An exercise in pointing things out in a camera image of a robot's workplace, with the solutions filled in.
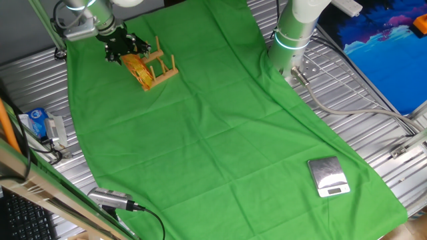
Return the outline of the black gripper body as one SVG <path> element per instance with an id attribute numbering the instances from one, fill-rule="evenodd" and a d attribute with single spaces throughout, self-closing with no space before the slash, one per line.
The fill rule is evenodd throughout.
<path id="1" fill-rule="evenodd" d="M 118 53 L 120 55 L 137 54 L 135 44 L 145 42 L 135 33 L 128 33 L 126 28 L 118 27 L 109 35 L 98 35 L 97 39 L 105 43 L 105 50 Z"/>

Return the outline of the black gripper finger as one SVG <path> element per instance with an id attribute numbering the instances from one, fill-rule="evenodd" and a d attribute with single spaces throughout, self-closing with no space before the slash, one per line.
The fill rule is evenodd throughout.
<path id="1" fill-rule="evenodd" d="M 118 65 L 122 65 L 121 55 L 118 53 L 111 52 L 110 50 L 105 51 L 105 60 L 111 63 L 117 63 Z"/>
<path id="2" fill-rule="evenodd" d="M 151 51 L 151 45 L 146 42 L 138 42 L 135 44 L 135 52 L 137 54 L 143 55 L 144 57 L 149 58 L 149 54 Z"/>

